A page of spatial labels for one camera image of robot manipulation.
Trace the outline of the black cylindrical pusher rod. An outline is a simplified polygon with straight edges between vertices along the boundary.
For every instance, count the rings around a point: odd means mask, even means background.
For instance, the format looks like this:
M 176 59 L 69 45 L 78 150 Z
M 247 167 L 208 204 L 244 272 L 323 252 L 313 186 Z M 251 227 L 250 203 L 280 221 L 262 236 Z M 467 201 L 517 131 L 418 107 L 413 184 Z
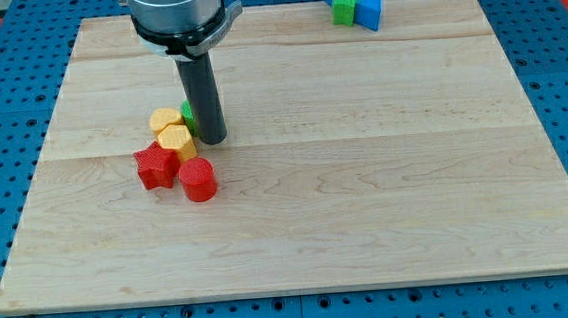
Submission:
M 198 138 L 217 145 L 227 135 L 214 71 L 209 54 L 195 60 L 175 61 L 181 84 L 193 114 Z

